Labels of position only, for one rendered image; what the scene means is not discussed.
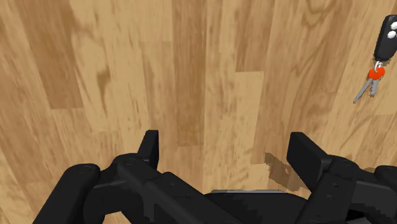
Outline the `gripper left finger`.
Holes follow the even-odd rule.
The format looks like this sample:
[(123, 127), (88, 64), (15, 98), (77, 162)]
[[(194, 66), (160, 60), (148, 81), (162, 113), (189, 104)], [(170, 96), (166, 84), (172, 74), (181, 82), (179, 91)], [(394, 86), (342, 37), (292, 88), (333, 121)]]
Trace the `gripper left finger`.
[(121, 212), (131, 224), (242, 224), (171, 172), (157, 170), (159, 133), (147, 130), (136, 153), (108, 168), (66, 169), (32, 224), (103, 224)]

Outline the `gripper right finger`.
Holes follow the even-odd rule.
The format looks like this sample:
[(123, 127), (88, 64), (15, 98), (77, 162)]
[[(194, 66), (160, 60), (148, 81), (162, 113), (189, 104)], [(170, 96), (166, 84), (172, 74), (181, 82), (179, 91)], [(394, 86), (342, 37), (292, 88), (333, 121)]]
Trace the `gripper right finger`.
[(290, 134), (287, 161), (311, 192), (295, 224), (397, 224), (396, 166), (368, 172), (303, 132)]

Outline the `black car key fob with keys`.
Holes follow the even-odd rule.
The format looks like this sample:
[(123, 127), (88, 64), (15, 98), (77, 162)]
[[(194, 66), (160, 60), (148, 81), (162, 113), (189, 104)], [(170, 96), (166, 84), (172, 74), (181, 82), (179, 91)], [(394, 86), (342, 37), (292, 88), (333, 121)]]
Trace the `black car key fob with keys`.
[(369, 88), (369, 94), (374, 97), (377, 93), (380, 80), (385, 75), (383, 63), (391, 59), (397, 52), (397, 15), (385, 17), (380, 28), (379, 36), (373, 53), (375, 64), (369, 70), (367, 79), (353, 103), (356, 103)]

